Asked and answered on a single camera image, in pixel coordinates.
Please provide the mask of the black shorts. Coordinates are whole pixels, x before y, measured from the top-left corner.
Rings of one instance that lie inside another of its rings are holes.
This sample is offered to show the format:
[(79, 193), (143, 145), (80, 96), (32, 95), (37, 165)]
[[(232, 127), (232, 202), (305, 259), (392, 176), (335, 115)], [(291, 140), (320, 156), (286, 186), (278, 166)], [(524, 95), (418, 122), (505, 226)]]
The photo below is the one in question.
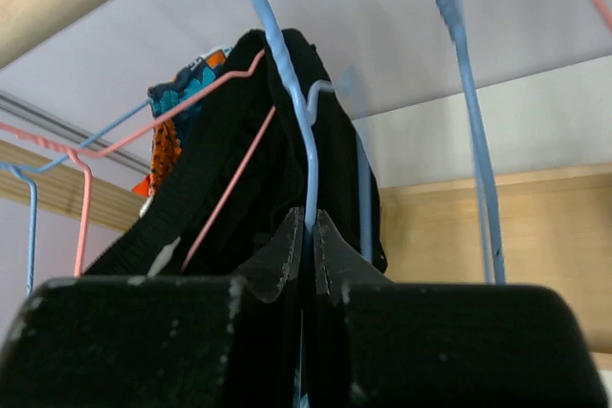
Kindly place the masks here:
[(304, 206), (304, 142), (264, 33), (243, 35), (222, 73), (152, 204), (88, 274), (145, 275), (164, 247), (167, 275), (228, 274)]

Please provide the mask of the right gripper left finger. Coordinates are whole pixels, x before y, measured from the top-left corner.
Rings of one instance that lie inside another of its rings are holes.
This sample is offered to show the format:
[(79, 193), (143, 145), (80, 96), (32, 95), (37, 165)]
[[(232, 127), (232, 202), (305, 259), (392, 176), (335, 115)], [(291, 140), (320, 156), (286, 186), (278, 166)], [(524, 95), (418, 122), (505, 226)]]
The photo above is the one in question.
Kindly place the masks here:
[(5, 407), (291, 407), (303, 212), (227, 276), (37, 288), (1, 350)]

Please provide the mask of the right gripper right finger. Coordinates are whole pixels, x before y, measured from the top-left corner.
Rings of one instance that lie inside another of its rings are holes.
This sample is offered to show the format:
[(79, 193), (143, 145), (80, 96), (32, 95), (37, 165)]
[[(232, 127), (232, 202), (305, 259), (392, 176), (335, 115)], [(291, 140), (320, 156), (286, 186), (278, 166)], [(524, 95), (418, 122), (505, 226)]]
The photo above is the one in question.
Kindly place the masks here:
[(314, 407), (603, 407), (578, 321), (531, 285), (385, 278), (320, 212), (308, 333)]

